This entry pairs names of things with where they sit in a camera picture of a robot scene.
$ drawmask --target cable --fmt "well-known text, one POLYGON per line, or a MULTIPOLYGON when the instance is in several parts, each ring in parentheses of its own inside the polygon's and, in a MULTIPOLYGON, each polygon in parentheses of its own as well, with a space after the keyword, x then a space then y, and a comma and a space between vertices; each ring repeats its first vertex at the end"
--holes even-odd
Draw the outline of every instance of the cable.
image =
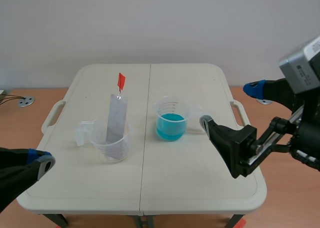
POLYGON ((4 101, 4 102, 0 103, 0 105, 4 104, 4 103, 6 103, 6 102, 9 102, 9 101, 11 101, 11 100, 16 100, 16 99, 21 99, 21 98, 19 98, 19 97, 14 97, 14 98, 8 99, 7 101, 4 101))
POLYGON ((12 97, 5 97, 5 98, 2 98, 0 99, 0 101, 3 101, 3 100, 7 100, 7 99, 13 99, 12 97))
POLYGON ((22 97, 22 96, 17 96, 17 95, 10 95, 10 94, 6 94, 4 96, 10 96, 10 97, 19 97, 19 98, 22 98, 22 99, 25 99, 25 97, 22 97))

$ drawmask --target red flag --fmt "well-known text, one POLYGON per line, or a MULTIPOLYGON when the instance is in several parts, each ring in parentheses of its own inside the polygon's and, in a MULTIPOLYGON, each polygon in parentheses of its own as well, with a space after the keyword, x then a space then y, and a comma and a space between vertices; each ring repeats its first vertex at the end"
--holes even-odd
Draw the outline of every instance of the red flag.
POLYGON ((125 76, 123 76, 121 73, 119 73, 119 79, 118 79, 118 87, 120 88, 120 90, 123 90, 124 88, 124 83, 125 83, 125 76))

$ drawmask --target measuring cup handle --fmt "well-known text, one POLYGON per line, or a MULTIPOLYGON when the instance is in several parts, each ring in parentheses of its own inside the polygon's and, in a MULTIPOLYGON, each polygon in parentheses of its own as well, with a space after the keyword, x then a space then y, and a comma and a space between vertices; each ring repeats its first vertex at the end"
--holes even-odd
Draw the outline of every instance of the measuring cup handle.
POLYGON ((78 147, 88 141, 89 134, 94 129, 94 122, 80 122, 74 133, 74 139, 78 147))

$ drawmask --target wooden floor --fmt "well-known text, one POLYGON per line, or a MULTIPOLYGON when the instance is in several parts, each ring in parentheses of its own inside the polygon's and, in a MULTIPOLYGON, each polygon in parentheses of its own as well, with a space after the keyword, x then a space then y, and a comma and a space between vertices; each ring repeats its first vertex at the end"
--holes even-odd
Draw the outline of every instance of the wooden floor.
MULTIPOLYGON (((232 88, 250 122, 260 135, 270 120, 288 118, 290 112, 272 103, 261 105, 246 96, 240 87, 232 88)), ((33 95, 36 102, 21 112, 16 101, 0 106, 0 147, 36 148, 41 140, 40 127, 66 89, 15 90, 15 95, 33 95), (30 117, 36 110, 37 119, 30 117)), ((260 166, 267 184, 263 206, 245 216, 245 228, 316 228, 320 227, 320 173, 291 158, 289 154, 271 154, 260 166)), ((226 215, 166 215, 154 219, 156 228, 222 228, 226 215)), ((126 216, 67 216, 70 228, 134 228, 126 216)), ((0 228, 55 228, 51 221, 22 209, 16 201, 0 214, 0 228)))

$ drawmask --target empty measuring cup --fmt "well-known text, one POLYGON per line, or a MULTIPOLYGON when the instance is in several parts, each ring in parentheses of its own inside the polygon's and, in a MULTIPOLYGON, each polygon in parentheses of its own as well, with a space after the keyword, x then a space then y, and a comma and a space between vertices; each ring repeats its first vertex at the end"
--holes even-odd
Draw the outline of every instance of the empty measuring cup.
POLYGON ((75 130, 75 141, 78 146, 91 142, 107 160, 112 162, 121 161, 127 157, 129 152, 130 129, 126 122, 123 137, 114 143, 108 143, 106 141, 107 124, 108 119, 80 122, 75 130))
POLYGON ((183 98, 165 96, 153 105, 156 112, 156 132, 167 141, 175 141, 186 132, 189 118, 194 114, 200 114, 201 109, 194 109, 183 98))

